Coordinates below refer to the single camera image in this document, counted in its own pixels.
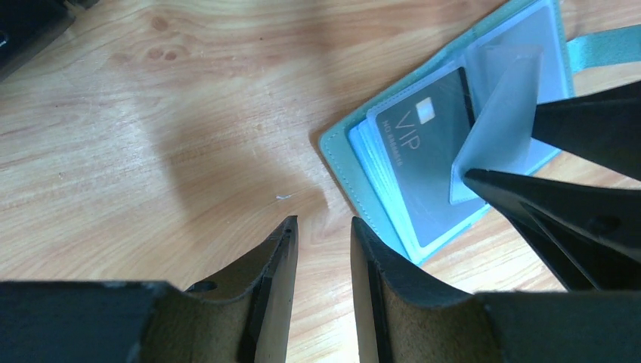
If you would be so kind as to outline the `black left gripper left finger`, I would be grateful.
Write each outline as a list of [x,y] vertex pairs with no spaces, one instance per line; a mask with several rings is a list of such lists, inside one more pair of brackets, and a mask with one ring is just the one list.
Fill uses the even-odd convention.
[[4,281],[3,362],[283,362],[298,224],[181,290],[165,281]]

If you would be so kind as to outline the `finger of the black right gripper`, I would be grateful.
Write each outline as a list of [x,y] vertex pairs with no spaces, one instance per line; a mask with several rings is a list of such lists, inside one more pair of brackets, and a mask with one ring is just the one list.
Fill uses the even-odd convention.
[[536,107],[533,138],[640,180],[640,82]]
[[640,191],[471,169],[465,185],[501,213],[564,288],[640,289]]

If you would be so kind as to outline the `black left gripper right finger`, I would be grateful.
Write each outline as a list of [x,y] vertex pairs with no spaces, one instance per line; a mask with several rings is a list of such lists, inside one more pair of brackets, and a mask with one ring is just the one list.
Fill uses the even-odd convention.
[[638,362],[640,294],[466,293],[351,221],[362,362]]

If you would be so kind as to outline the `teal leather card holder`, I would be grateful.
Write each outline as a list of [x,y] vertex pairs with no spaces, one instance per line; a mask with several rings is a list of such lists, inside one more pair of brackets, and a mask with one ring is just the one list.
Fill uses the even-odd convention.
[[639,59],[637,25],[567,40],[558,2],[508,1],[328,129],[320,151],[358,215],[421,265],[488,210],[466,170],[536,172],[559,149],[534,139],[535,106],[572,98],[582,70]]

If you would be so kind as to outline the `dark grey VIP card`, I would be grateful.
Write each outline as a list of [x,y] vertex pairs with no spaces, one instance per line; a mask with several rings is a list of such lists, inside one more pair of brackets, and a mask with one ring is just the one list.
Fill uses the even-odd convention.
[[399,195],[392,213],[406,247],[427,250],[457,233],[484,203],[450,201],[451,167],[474,123],[464,67],[426,77],[374,107]]

